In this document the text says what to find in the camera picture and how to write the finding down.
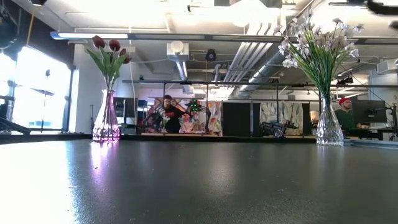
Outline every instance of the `santa hat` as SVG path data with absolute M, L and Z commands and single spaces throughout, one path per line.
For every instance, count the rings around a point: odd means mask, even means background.
M 338 104 L 341 106 L 341 104 L 344 103 L 346 100 L 349 100 L 349 98 L 343 97 L 343 98 L 341 98 L 341 99 L 338 101 Z

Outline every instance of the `table surface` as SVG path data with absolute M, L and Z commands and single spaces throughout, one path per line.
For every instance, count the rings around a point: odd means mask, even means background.
M 0 152 L 0 223 L 398 223 L 398 150 L 77 140 Z

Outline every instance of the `pink glass vase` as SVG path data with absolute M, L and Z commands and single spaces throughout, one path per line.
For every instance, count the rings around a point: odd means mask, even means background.
M 102 104 L 93 128 L 94 142 L 113 142 L 120 138 L 120 130 L 113 107 L 113 90 L 103 90 Z

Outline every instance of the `computer monitor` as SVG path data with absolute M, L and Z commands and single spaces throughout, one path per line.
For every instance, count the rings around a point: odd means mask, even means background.
M 113 98 L 114 110 L 118 118 L 123 118 L 126 115 L 127 118 L 134 118 L 135 108 L 137 108 L 138 100 L 135 100 L 136 106 L 134 106 L 134 98 L 126 97 L 115 97 Z
M 355 123 L 386 123 L 386 102 L 379 100 L 353 100 L 351 102 Z

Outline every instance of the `green shirt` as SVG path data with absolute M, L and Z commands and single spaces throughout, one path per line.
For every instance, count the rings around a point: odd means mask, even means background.
M 343 128 L 343 130 L 349 131 L 350 129 L 355 128 L 352 110 L 349 110 L 347 112 L 345 112 L 343 110 L 336 110 L 335 113 L 337 116 L 337 120 L 338 120 L 340 126 Z

